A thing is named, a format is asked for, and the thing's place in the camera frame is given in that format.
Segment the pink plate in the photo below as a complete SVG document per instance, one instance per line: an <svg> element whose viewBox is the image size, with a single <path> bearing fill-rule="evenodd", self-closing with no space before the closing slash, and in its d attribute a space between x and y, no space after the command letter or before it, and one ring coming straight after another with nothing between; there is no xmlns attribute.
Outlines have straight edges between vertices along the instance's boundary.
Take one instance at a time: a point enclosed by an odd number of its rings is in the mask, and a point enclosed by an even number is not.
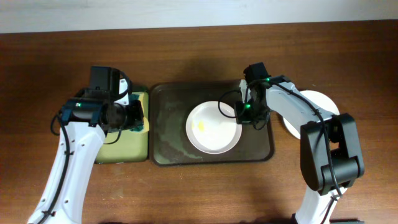
<svg viewBox="0 0 398 224"><path fill-rule="evenodd" d="M223 154L239 142L243 128L226 103L206 101L189 112L185 132L189 142L206 154Z"/></svg>

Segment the green yellow scrub sponge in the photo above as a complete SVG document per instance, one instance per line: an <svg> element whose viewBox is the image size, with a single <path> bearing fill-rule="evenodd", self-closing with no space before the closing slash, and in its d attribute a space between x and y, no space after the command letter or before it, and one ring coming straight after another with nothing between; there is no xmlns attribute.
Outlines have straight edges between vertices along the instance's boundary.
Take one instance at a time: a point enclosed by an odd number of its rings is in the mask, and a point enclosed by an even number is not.
<svg viewBox="0 0 398 224"><path fill-rule="evenodd" d="M141 131L144 129L144 110L139 97L140 95L135 93L129 95L129 105L127 107L127 127L131 131Z"/></svg>

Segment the pale blue plate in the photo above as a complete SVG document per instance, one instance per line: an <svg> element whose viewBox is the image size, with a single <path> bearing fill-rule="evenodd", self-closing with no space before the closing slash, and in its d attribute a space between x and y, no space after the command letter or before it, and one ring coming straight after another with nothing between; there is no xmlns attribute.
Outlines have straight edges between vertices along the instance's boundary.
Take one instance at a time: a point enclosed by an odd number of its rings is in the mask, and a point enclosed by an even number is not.
<svg viewBox="0 0 398 224"><path fill-rule="evenodd" d="M340 114L339 109L333 102L333 100L323 93L313 90L302 90L300 92L303 96L305 96L324 110L329 111L335 115ZM288 132L295 138L300 139L299 132L285 118L283 118L283 122Z"/></svg>

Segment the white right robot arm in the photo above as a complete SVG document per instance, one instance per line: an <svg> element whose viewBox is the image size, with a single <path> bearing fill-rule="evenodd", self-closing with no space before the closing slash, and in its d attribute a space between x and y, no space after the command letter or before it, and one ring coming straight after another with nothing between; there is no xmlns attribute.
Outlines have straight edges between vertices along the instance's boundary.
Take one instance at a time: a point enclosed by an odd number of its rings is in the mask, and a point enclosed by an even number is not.
<svg viewBox="0 0 398 224"><path fill-rule="evenodd" d="M329 223L339 199L364 174L354 118L318 106L286 76L269 75L262 62L249 65L243 74L236 122L255 126L275 111L300 134L300 170L307 189L294 223Z"/></svg>

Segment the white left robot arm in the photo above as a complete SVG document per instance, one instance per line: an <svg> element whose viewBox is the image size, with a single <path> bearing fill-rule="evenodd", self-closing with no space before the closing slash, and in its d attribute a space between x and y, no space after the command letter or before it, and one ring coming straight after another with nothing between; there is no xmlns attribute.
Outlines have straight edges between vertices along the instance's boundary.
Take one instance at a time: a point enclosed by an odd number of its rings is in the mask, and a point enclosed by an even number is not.
<svg viewBox="0 0 398 224"><path fill-rule="evenodd" d="M148 129L142 101L121 70L92 66L90 84L53 117L60 125L57 154L45 190L29 223L81 223L95 159L109 133Z"/></svg>

